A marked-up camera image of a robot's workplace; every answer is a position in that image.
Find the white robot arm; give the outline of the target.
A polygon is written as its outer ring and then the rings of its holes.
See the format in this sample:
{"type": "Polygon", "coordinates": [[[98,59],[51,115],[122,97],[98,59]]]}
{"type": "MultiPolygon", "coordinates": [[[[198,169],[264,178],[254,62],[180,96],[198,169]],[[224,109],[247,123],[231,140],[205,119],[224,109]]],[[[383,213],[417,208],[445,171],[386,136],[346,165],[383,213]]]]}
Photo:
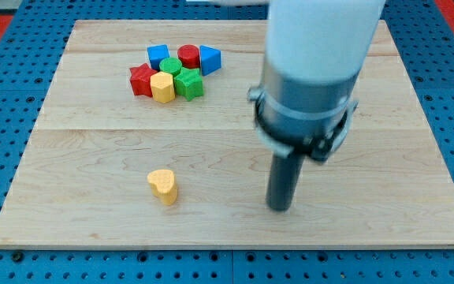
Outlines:
{"type": "Polygon", "coordinates": [[[261,141],[278,158],[326,161],[358,104],[351,94],[384,0],[274,0],[262,77],[250,88],[261,141]]]}

